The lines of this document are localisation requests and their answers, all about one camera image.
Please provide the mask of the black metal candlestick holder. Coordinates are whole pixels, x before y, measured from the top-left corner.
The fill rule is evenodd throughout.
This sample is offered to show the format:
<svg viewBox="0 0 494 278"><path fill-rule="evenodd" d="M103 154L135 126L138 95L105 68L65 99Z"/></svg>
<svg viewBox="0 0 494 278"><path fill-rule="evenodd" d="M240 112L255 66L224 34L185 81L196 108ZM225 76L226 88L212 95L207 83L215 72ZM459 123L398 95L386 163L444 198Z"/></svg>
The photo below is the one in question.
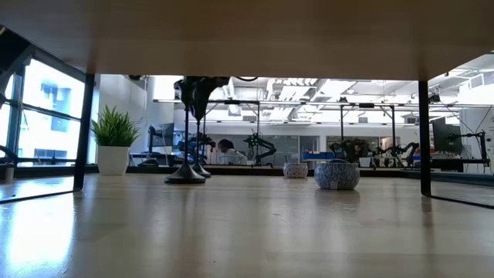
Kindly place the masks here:
<svg viewBox="0 0 494 278"><path fill-rule="evenodd" d="M184 124L184 159L180 168L175 171L173 174L167 176L165 178L165 183L169 185L196 185L196 184L204 184L205 177L198 174L193 167L189 164L188 161L188 125L189 125L189 112L186 111L184 107L185 113L185 124Z"/></svg>

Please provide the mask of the red leaf patterned candle tin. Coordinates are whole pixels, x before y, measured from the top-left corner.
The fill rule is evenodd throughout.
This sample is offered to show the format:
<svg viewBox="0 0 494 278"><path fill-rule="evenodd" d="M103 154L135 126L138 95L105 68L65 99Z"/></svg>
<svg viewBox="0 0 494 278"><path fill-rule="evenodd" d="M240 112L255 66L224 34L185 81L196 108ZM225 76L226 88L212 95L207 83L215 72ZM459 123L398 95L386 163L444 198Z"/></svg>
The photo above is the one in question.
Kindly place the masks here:
<svg viewBox="0 0 494 278"><path fill-rule="evenodd" d="M308 171L309 169L306 163L285 163L283 165L285 178L306 178Z"/></svg>

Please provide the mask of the light blue patterned candle tin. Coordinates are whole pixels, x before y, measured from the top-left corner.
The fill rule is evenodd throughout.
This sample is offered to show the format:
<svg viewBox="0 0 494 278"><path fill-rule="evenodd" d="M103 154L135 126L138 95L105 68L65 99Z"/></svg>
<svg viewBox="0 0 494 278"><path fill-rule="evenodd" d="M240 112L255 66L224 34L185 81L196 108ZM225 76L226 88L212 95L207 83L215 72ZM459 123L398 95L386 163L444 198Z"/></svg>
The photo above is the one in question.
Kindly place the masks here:
<svg viewBox="0 0 494 278"><path fill-rule="evenodd" d="M319 161L315 165L314 178L321 189L353 191L360 180L357 163L342 159Z"/></svg>

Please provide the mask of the raised wooden shelf black legs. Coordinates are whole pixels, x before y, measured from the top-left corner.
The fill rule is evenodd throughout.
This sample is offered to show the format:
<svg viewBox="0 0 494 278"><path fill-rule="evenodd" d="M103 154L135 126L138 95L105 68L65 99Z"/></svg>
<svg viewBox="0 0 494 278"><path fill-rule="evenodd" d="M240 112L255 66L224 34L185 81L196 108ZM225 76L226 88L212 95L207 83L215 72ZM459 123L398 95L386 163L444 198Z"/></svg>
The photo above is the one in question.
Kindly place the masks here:
<svg viewBox="0 0 494 278"><path fill-rule="evenodd" d="M494 0L0 0L0 25L87 74L418 82L494 50Z"/></svg>

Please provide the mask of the person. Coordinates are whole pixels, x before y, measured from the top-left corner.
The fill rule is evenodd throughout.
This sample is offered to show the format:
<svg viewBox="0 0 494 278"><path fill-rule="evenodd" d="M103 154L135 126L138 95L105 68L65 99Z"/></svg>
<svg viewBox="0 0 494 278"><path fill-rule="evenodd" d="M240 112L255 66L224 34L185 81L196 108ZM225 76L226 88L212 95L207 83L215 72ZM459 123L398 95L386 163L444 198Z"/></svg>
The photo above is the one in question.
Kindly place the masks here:
<svg viewBox="0 0 494 278"><path fill-rule="evenodd" d="M350 163L357 163L361 158L367 158L369 144L362 139L345 140L341 144L343 159Z"/></svg>
<svg viewBox="0 0 494 278"><path fill-rule="evenodd" d="M218 157L219 164L247 165L247 157L237 151L231 141L221 139L218 142L218 149L220 151Z"/></svg>

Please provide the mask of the green plant in white pot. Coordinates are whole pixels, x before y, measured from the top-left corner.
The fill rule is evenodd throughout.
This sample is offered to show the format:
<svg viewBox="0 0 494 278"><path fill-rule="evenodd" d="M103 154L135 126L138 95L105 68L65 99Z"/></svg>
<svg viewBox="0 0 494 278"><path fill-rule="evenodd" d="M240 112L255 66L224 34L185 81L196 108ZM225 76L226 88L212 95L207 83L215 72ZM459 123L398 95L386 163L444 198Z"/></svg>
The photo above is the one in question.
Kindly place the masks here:
<svg viewBox="0 0 494 278"><path fill-rule="evenodd" d="M107 105L99 113L98 121L91 121L92 136L98 146L96 164L103 176L121 176L127 171L130 146L139 137L139 127L128 112Z"/></svg>

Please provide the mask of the black computer monitor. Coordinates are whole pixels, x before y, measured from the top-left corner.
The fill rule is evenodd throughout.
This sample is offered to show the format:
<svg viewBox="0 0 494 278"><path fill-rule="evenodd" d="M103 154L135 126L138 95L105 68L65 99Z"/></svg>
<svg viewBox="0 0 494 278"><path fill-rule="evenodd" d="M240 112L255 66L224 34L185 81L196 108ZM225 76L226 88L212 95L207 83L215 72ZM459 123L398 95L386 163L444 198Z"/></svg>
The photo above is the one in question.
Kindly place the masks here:
<svg viewBox="0 0 494 278"><path fill-rule="evenodd" d="M446 124L445 118L432 121L434 148L437 152L461 154L460 126Z"/></svg>

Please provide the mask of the black table frame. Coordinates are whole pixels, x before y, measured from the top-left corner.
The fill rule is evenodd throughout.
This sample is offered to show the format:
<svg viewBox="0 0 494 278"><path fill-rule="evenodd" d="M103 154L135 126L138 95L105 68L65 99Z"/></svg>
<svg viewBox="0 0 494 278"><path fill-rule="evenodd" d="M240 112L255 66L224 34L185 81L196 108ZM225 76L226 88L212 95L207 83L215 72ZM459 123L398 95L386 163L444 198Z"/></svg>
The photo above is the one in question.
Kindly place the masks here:
<svg viewBox="0 0 494 278"><path fill-rule="evenodd" d="M68 176L74 174L74 166L36 166L14 168L14 178L46 178L56 176ZM127 174L172 174L177 168L157 167L128 167ZM283 176L281 168L209 168L212 175L261 175L261 176ZM360 169L362 178L410 178L419 179L420 171L406 171L399 169L373 170L369 168ZM459 183L465 185L479 185L494 188L494 174L473 174L458 172L431 173L432 181Z"/></svg>

